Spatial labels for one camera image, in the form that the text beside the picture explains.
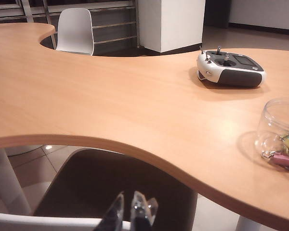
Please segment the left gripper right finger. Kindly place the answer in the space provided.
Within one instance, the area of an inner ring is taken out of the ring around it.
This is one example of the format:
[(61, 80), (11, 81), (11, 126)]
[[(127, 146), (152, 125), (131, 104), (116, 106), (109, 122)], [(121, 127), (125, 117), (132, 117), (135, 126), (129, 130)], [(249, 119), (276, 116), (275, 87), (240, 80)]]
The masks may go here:
[(156, 198), (146, 200), (145, 196), (135, 191), (131, 203), (131, 231), (152, 231), (158, 211)]

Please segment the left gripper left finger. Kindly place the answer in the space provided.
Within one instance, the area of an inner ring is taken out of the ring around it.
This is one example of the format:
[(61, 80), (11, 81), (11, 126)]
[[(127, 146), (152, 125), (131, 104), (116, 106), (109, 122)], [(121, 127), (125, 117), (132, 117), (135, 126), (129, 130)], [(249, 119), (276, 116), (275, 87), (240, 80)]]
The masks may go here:
[(121, 231), (124, 215), (124, 194), (120, 192), (94, 231)]

